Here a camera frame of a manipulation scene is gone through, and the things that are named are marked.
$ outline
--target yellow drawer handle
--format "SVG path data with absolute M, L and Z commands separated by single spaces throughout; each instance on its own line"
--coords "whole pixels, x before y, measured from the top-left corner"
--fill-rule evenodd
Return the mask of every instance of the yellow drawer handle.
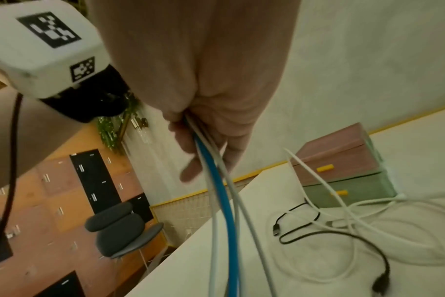
M 336 191 L 335 193 L 337 193 L 339 196 L 346 196 L 346 195 L 348 195 L 348 191 L 347 190 Z
M 328 164 L 328 165 L 325 165 L 325 166 L 322 166 L 322 167 L 317 168 L 317 172 L 329 171 L 329 170 L 332 170 L 332 169 L 334 169 L 334 168 L 335 168 L 335 167 L 334 167 L 333 164 Z

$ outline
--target bundle of cables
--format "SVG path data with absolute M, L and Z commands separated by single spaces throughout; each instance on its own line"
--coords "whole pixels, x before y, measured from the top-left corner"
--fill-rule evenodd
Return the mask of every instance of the bundle of cables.
M 389 275 L 390 275 L 390 265 L 388 262 L 388 258 L 397 260 L 399 262 L 405 263 L 405 264 L 411 264 L 411 265 L 442 265 L 445 263 L 445 241 L 436 236 L 432 231 L 423 228 L 419 226 L 416 223 L 409 222 L 404 220 L 403 218 L 400 219 L 390 219 L 390 218 L 383 218 L 383 215 L 385 213 L 388 213 L 391 209 L 397 209 L 401 206 L 408 205 L 411 203 L 420 203 L 425 204 L 426 206 L 432 206 L 434 210 L 439 210 L 441 213 L 445 214 L 445 206 L 434 202 L 432 200 L 438 199 L 438 198 L 445 198 L 445 193 L 438 193 L 434 195 L 428 195 L 424 197 L 414 197 L 411 199 L 410 197 L 405 197 L 404 195 L 398 195 L 393 198 L 382 198 L 382 199 L 374 199 L 374 200 L 364 200 L 360 202 L 353 203 L 349 206 L 347 206 L 343 200 L 340 198 L 340 196 L 335 192 L 335 190 L 325 181 L 323 180 L 316 172 L 314 172 L 311 168 L 309 168 L 304 162 L 302 162 L 295 154 L 293 154 L 288 149 L 285 149 L 285 151 L 288 154 L 287 160 L 290 163 L 290 159 L 293 158 L 296 160 L 302 167 L 304 167 L 310 174 L 312 174 L 324 187 L 329 191 L 329 193 L 338 201 L 339 205 L 344 211 L 343 216 L 334 215 L 332 213 L 327 212 L 326 210 L 319 209 L 306 195 L 301 183 L 300 190 L 301 194 L 303 195 L 305 202 L 291 208 L 289 211 L 283 213 L 275 222 L 273 225 L 273 235 L 279 236 L 279 243 L 281 245 L 271 245 L 271 252 L 273 257 L 275 258 L 275 262 L 277 265 L 288 274 L 292 275 L 294 272 L 295 277 L 301 277 L 303 279 L 307 279 L 310 281 L 315 282 L 321 282 L 321 283 L 327 283 L 332 281 L 337 281 L 345 276 L 347 276 L 352 269 L 354 268 L 357 260 L 357 250 L 358 246 L 356 245 L 357 241 L 364 242 L 367 246 L 372 248 L 373 251 L 375 251 L 377 254 L 379 254 L 384 262 L 385 265 L 385 271 L 382 273 L 374 282 L 372 286 L 372 291 L 374 296 L 383 296 L 386 294 L 388 287 L 389 287 Z M 388 203 L 385 206 L 382 206 L 378 209 L 375 209 L 374 211 L 371 211 L 369 213 L 358 215 L 352 210 L 357 206 L 365 206 L 365 205 L 371 205 L 371 204 L 377 204 L 377 203 Z M 297 213 L 295 210 L 301 206 L 310 206 L 312 209 L 314 209 L 317 212 L 317 216 L 315 218 L 309 217 L 309 216 L 303 216 Z M 281 226 L 280 226 L 280 220 L 286 216 L 289 215 L 291 217 L 294 217 L 296 219 L 302 220 L 303 225 L 300 227 L 297 227 L 291 231 L 288 231 L 284 234 L 281 234 Z M 322 215 L 323 217 L 331 217 L 332 219 L 330 221 L 327 221 L 325 224 L 318 222 L 318 219 Z M 374 223 L 377 222 L 388 222 L 388 223 L 394 223 L 394 224 L 405 224 L 412 226 L 418 230 L 420 230 L 422 233 L 425 233 L 428 235 L 428 237 L 432 238 L 435 245 L 415 242 L 409 239 L 406 239 L 404 237 L 392 234 L 390 232 L 386 232 L 376 226 L 374 226 Z M 333 227 L 336 223 L 343 223 L 346 225 L 346 227 Z M 294 239 L 285 241 L 283 238 L 286 235 L 293 234 L 294 232 L 309 227 L 311 225 L 315 225 L 317 227 L 320 227 L 321 231 L 315 231 L 311 233 L 307 233 L 301 236 L 298 236 Z M 381 245 L 383 243 L 399 243 L 406 245 L 407 247 L 407 255 L 410 256 L 410 248 L 414 247 L 415 252 L 422 251 L 421 254 L 415 254 L 416 257 L 414 258 L 406 258 L 407 255 L 404 254 L 398 254 L 395 251 L 388 251 L 387 253 L 383 252 L 376 244 L 372 242 L 372 240 L 367 240 L 365 236 L 366 233 L 362 233 L 365 230 L 370 231 L 372 234 L 376 234 L 379 236 L 379 241 L 377 241 L 378 245 Z M 292 264 L 292 259 L 288 259 L 284 251 L 280 251 L 282 249 L 282 245 L 287 244 L 293 244 L 295 242 L 300 241 L 301 239 L 304 239 L 306 237 L 310 237 L 313 235 L 320 235 L 320 234 L 339 234 L 343 236 L 348 236 L 352 239 L 352 257 L 350 258 L 349 265 L 343 269 L 342 271 L 338 272 L 336 275 L 332 277 L 327 278 L 320 278 L 313 276 L 311 273 L 307 271 L 303 271 L 299 269 L 298 267 L 295 267 Z M 283 261 L 280 261 L 280 256 L 284 256 L 285 259 Z
M 276 290 L 274 283 L 268 268 L 267 259 L 262 250 L 260 241 L 258 239 L 257 233 L 255 232 L 254 225 L 250 219 L 248 211 L 241 200 L 236 187 L 230 178 L 230 175 L 224 165 L 223 159 L 219 153 L 218 147 L 215 145 L 208 131 L 205 129 L 204 125 L 199 125 L 190 115 L 186 115 L 185 119 L 190 128 L 194 131 L 195 144 L 200 156 L 203 169 L 206 172 L 206 180 L 208 183 L 208 189 L 214 192 L 217 196 L 217 203 L 221 207 L 222 214 L 226 221 L 227 229 L 227 239 L 228 239 L 228 251 L 229 251 L 229 277 L 226 287 L 226 296 L 237 297 L 246 296 L 245 292 L 245 282 L 244 282 L 244 269 L 241 259 L 241 253 L 239 250 L 239 225 L 240 218 L 239 212 L 245 217 L 248 228 L 252 235 L 255 247 L 259 254 L 265 276 L 267 278 L 268 286 L 272 297 L 276 297 Z M 229 198 L 223 183 L 223 178 L 227 182 L 229 192 L 231 194 L 234 203 L 234 215 L 229 203 Z M 215 291 L 215 280 L 216 280 L 216 263 L 218 255 L 218 243 L 217 243 L 217 219 L 215 207 L 215 202 L 210 199 L 210 205 L 212 208 L 213 219 L 212 219 L 212 250 L 211 250 L 211 269 L 210 269 L 210 281 L 209 281 L 209 297 L 216 296 Z

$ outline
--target gray chair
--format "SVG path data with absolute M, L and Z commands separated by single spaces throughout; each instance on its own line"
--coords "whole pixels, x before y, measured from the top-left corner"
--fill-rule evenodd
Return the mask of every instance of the gray chair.
M 154 239 L 164 227 L 157 223 L 144 231 L 144 221 L 133 213 L 133 205 L 123 202 L 87 219 L 87 231 L 98 232 L 95 245 L 105 257 L 116 259 L 139 250 L 146 269 L 146 260 L 140 250 Z

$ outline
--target blue cable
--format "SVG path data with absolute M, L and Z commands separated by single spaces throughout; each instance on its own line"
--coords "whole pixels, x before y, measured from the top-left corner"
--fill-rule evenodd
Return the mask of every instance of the blue cable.
M 209 173 L 214 181 L 214 188 L 221 203 L 221 211 L 226 220 L 227 239 L 229 242 L 229 286 L 227 294 L 229 297 L 237 297 L 237 287 L 239 282 L 239 255 L 237 249 L 236 226 L 234 225 L 231 205 L 229 204 L 229 198 L 227 196 L 223 180 L 216 165 L 214 164 L 211 154 L 197 136 L 195 136 L 195 141 L 201 151 L 201 155 L 203 156 L 205 163 L 208 164 Z

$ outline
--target white wall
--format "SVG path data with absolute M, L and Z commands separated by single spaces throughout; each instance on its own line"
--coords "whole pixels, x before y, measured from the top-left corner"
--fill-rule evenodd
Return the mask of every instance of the white wall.
M 445 0 L 304 0 L 280 87 L 233 176 L 283 160 L 283 146 L 297 151 L 358 121 L 372 130 L 443 105 Z M 127 143 L 151 203 L 205 188 L 178 182 L 189 156 L 158 111 L 143 113 L 154 142 Z

